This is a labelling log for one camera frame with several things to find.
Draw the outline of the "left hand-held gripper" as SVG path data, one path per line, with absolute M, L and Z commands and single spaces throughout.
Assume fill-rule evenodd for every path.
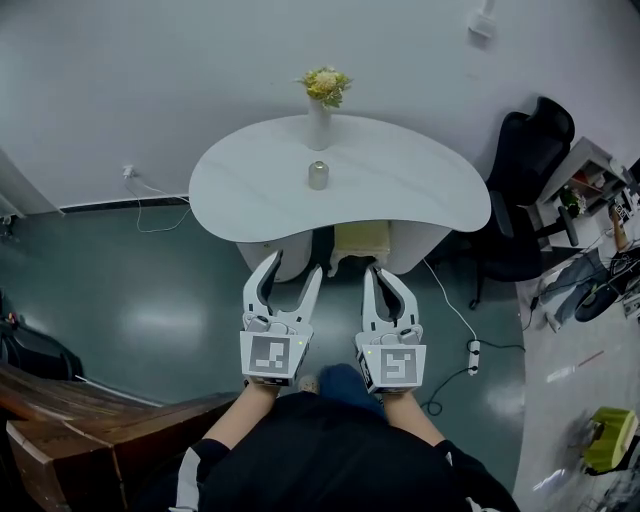
M 292 386 L 314 334 L 308 323 L 318 299 L 323 269 L 316 265 L 309 273 L 292 312 L 294 321 L 273 317 L 269 297 L 282 255 L 282 250 L 271 253 L 243 287 L 241 368 L 243 376 L 258 385 Z

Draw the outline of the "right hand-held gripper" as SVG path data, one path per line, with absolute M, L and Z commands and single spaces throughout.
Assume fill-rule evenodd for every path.
M 408 286 L 395 274 L 369 266 L 364 273 L 361 317 L 363 332 L 355 336 L 356 360 L 367 392 L 394 394 L 420 387 L 426 346 L 421 343 L 417 299 Z M 382 320 L 392 326 L 377 330 Z

